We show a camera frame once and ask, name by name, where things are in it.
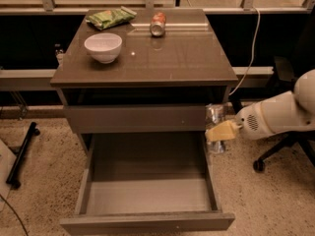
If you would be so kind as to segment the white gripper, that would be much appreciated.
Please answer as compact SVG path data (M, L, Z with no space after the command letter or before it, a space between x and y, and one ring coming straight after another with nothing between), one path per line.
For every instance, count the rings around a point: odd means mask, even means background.
M238 132L246 139L262 139L266 132L263 119L260 116L260 104L254 103L243 107L235 116L234 121L226 120L205 132L206 139L210 142L228 141L236 138Z

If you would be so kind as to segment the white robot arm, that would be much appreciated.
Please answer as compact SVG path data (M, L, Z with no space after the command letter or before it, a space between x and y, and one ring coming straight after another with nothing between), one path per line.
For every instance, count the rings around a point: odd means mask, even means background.
M209 142L268 138L285 132L315 130L315 70L302 75L294 89L243 107L232 120L207 130Z

